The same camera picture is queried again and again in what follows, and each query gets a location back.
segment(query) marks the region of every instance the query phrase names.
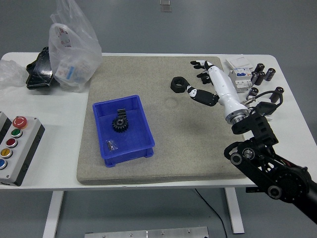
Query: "black hex nut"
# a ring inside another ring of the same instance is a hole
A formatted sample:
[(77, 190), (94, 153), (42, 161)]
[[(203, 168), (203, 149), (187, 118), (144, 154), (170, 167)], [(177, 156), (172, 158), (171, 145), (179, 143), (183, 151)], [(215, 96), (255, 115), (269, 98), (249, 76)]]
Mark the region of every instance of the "black hex nut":
[(183, 93), (186, 91), (187, 86), (190, 86), (190, 84), (187, 82), (187, 80), (183, 77), (174, 77), (172, 79), (172, 82), (170, 83), (170, 88), (175, 93)]

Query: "black cable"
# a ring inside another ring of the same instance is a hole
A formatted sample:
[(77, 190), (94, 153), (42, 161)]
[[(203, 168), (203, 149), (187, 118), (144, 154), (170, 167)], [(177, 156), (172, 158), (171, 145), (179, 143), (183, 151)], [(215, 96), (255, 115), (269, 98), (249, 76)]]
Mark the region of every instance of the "black cable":
[[(275, 106), (275, 108), (274, 108), (274, 110), (276, 110), (276, 109), (277, 109), (279, 106), (281, 106), (281, 104), (283, 103), (283, 95), (282, 95), (282, 93), (280, 93), (280, 92), (278, 92), (278, 91), (266, 91), (266, 92), (264, 92), (264, 93), (260, 93), (260, 94), (256, 95), (254, 98), (257, 99), (257, 98), (262, 97), (263, 95), (269, 94), (269, 93), (272, 93), (272, 94), (273, 94), (273, 93), (276, 93), (276, 94), (279, 95), (279, 103), (276, 104), (276, 106)], [(254, 107), (254, 108), (250, 111), (250, 114), (252, 114), (255, 110), (256, 110), (256, 107)]]
[(221, 223), (222, 223), (222, 226), (223, 226), (223, 230), (224, 230), (224, 233), (226, 235), (226, 238), (228, 238), (227, 236), (227, 231), (226, 231), (226, 228), (224, 227), (224, 223), (223, 223), (223, 220), (222, 218), (219, 216), (219, 214), (213, 209), (213, 207), (211, 207), (209, 205), (209, 203), (203, 198), (203, 196), (201, 196), (201, 194), (197, 191), (197, 189), (195, 189), (196, 193), (198, 193), (199, 197), (207, 204), (207, 206), (209, 206), (210, 209), (213, 210), (213, 212), (219, 217), (219, 219), (221, 220)]

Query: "transparent plastic bag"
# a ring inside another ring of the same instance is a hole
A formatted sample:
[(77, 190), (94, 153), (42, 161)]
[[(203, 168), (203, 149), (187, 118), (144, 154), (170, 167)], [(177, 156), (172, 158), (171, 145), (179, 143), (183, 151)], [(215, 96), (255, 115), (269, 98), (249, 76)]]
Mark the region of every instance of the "transparent plastic bag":
[(89, 20), (74, 0), (56, 0), (51, 15), (49, 53), (61, 87), (80, 92), (102, 62), (102, 50)]
[(28, 79), (28, 72), (17, 62), (0, 60), (0, 89), (7, 86), (23, 87)]

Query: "robot finger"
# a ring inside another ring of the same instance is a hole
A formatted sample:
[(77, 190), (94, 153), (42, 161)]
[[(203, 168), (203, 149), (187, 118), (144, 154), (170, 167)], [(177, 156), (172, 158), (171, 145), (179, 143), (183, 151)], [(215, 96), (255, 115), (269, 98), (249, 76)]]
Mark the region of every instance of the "robot finger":
[(200, 69), (200, 68), (205, 69), (205, 67), (204, 67), (205, 61), (204, 60), (191, 61), (190, 63), (194, 66), (195, 69)]

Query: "gear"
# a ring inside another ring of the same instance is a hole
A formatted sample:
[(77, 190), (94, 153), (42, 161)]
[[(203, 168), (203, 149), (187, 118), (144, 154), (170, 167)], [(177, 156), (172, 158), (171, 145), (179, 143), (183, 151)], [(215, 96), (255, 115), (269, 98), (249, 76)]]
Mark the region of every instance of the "gear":
[(127, 118), (115, 118), (112, 121), (112, 127), (116, 132), (124, 132), (128, 129), (129, 123)]

